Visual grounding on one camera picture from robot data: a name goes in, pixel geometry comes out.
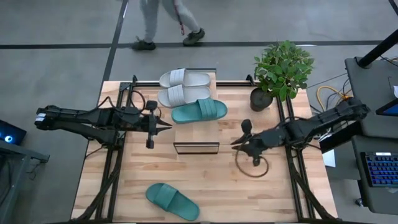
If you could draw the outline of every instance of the wooden tabletop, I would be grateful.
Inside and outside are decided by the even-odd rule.
[[[110,96],[116,103],[120,82],[104,82],[99,101]],[[147,100],[157,100],[158,87],[135,88]],[[281,222],[297,221],[290,175],[284,147],[264,151],[269,161],[269,172],[261,178],[250,178],[238,171],[234,163],[236,151],[229,145],[242,135],[241,122],[249,118],[253,133],[273,128],[279,121],[276,100],[261,112],[249,107],[249,94],[253,87],[217,87],[218,99],[228,107],[228,114],[218,120],[217,155],[178,155],[173,146],[175,128],[154,138],[155,148],[146,149],[146,133],[127,133],[114,222],[185,222],[163,211],[145,198],[146,189],[154,183],[167,183],[193,200],[200,207],[197,222]],[[140,98],[133,101],[140,108]],[[311,117],[305,90],[300,90],[292,101],[296,116]],[[160,107],[162,119],[173,123],[171,110]],[[99,148],[90,142],[87,153]],[[86,159],[76,194],[72,218],[82,214],[98,193],[103,174],[106,150],[100,150]],[[333,216],[337,217],[322,154],[308,147],[303,151],[311,191]],[[252,174],[264,171],[265,164],[253,168],[251,159],[239,156],[241,166]],[[307,213],[304,195],[300,192],[304,213]],[[107,212],[108,198],[104,206]]]

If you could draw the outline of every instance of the person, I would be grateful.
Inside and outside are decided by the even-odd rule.
[[[140,8],[145,21],[145,37],[142,40],[137,37],[137,41],[132,44],[133,50],[154,50],[156,48],[153,39],[157,28],[159,1],[162,1],[169,16],[180,23],[182,34],[183,25],[191,30],[188,37],[183,40],[184,45],[193,45],[205,36],[205,31],[198,25],[192,13],[182,4],[181,0],[140,0]]]

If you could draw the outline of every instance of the concrete floor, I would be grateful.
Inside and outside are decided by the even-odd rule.
[[[204,42],[275,40],[382,40],[396,29],[397,14],[388,0],[247,0],[185,1],[206,30]],[[111,43],[122,2],[117,0],[2,0],[0,45]],[[179,25],[159,12],[156,41],[181,42]],[[130,0],[119,43],[142,36],[138,0]],[[362,56],[373,45],[304,47],[315,58],[308,79],[314,85],[345,73],[344,59]],[[136,53],[118,49],[110,80],[156,80],[177,67],[215,67],[220,80],[240,80],[253,73],[261,47],[195,47]],[[55,104],[90,109],[96,104],[109,49],[0,50],[0,119],[28,131],[24,145],[51,155],[34,181],[27,178],[13,223],[68,220],[87,141],[65,131],[40,131],[35,111]],[[394,47],[385,56],[398,55]],[[346,75],[321,85],[340,90]],[[309,88],[310,103],[320,108]],[[321,92],[326,101],[330,93]],[[331,179],[339,217],[356,222],[394,223],[396,217],[371,213],[353,201],[356,182]]]

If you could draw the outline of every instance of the computer keyboard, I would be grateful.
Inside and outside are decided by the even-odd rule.
[[[398,153],[362,153],[371,187],[398,187]]]

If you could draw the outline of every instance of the blue light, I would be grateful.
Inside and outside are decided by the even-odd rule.
[[[12,137],[11,137],[11,136],[6,136],[6,137],[4,138],[4,140],[5,140],[5,142],[10,143],[10,142],[12,141]]]

